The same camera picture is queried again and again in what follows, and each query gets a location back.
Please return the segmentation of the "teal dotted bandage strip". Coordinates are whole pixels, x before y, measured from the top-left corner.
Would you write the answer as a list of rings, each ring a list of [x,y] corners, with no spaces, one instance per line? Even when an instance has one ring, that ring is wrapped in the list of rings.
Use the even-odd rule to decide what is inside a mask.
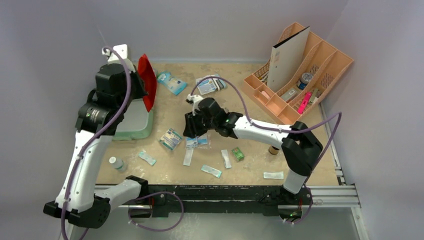
[[[150,166],[154,166],[155,163],[157,162],[157,160],[152,157],[151,155],[149,155],[148,153],[146,153],[145,151],[141,151],[138,156],[143,159],[144,161],[146,161]]]

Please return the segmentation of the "white adhesive dressing strip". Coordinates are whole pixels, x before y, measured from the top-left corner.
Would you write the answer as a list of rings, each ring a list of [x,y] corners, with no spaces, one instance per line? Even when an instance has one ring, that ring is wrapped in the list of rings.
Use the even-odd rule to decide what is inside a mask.
[[[232,165],[231,165],[231,161],[230,161],[230,156],[229,156],[229,152],[227,149],[222,149],[221,150],[221,156],[223,158],[224,161],[224,166],[226,169],[231,169]]]

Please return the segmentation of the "red first aid pouch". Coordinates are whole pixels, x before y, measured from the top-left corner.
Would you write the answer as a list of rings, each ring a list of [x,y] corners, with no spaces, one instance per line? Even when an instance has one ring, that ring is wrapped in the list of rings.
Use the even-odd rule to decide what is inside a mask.
[[[137,70],[140,78],[144,82],[144,89],[147,92],[147,95],[145,95],[142,99],[146,110],[149,113],[153,109],[155,103],[158,81],[156,73],[145,53],[138,60]]]

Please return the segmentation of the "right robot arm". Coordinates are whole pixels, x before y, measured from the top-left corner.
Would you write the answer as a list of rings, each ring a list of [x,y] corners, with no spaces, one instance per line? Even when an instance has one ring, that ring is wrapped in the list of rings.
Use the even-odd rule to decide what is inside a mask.
[[[254,121],[246,114],[224,110],[212,97],[189,94],[186,102],[192,110],[184,115],[183,136],[197,138],[214,130],[222,137],[252,140],[281,150],[289,171],[280,196],[288,204],[300,198],[300,190],[323,151],[323,145],[304,123],[278,125]]]

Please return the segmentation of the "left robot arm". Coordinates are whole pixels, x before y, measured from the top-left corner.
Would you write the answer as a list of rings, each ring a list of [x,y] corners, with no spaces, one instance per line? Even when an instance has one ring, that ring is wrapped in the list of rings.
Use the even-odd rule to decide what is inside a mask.
[[[145,181],[135,176],[106,193],[95,193],[102,159],[118,125],[131,102],[147,95],[133,64],[101,66],[95,84],[77,113],[73,155],[64,184],[56,199],[43,206],[44,214],[88,229],[100,228],[121,203],[132,200],[142,205],[149,199]]]

